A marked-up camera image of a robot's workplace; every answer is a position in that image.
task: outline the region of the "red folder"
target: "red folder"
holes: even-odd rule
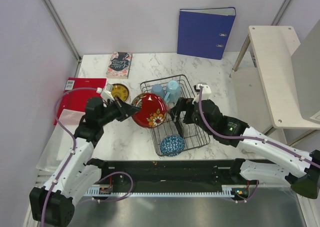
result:
[[[106,78],[69,78],[66,82],[64,93],[80,87],[103,88],[107,82]],[[100,97],[99,93],[93,90],[77,90],[65,95],[58,110],[58,118],[64,109],[72,111],[85,112],[88,99],[92,97]]]

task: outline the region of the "barcode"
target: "barcode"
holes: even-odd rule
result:
[[[70,91],[70,90],[72,90],[72,89],[74,88],[74,84],[75,84],[75,81],[74,81],[74,80],[68,80],[68,81],[66,82],[66,85],[65,85],[64,90],[65,90],[65,91]]]

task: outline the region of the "marble countertop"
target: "marble countertop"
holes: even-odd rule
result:
[[[108,83],[121,83],[130,91],[130,100],[141,93],[140,83],[174,75],[186,75],[193,86],[205,82],[211,87],[210,99],[219,106],[224,115],[237,117],[234,87],[229,74],[239,52],[226,52],[222,60],[198,58],[176,53],[133,54],[128,79],[108,79]],[[105,78],[110,54],[84,55],[79,78]],[[240,68],[253,68],[251,55],[247,52]],[[102,160],[222,160],[260,159],[254,154],[242,154],[232,146],[220,144],[210,137],[210,144],[180,153],[174,157],[156,154],[150,130],[141,128],[129,118],[114,121],[104,127],[104,135],[96,146],[93,158]]]

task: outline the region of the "dish rack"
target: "dish rack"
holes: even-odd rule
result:
[[[142,82],[140,89],[142,93],[151,93],[152,86],[159,84],[164,90],[166,85],[170,81],[177,81],[181,86],[181,97],[183,98],[195,98],[193,88],[191,87],[187,77],[184,74],[174,75],[166,78],[153,79]],[[173,108],[175,103],[169,103],[169,108]],[[182,126],[184,135],[184,150],[170,152],[166,154],[161,153],[160,144],[162,140],[171,135],[179,135],[175,123],[173,122],[170,114],[167,114],[166,120],[159,126],[150,129],[155,152],[158,156],[168,156],[178,152],[190,151],[196,148],[201,148],[210,143],[210,138],[206,132],[204,132],[199,126],[192,124],[185,124],[183,120],[185,118],[185,111],[180,114],[179,122]]]

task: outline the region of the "mug handle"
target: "mug handle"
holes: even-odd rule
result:
[[[169,102],[169,99],[168,99],[169,95],[170,95],[170,93],[169,93],[169,92],[167,92],[167,93],[165,94],[164,102],[166,102],[166,103],[168,103],[168,102]]]

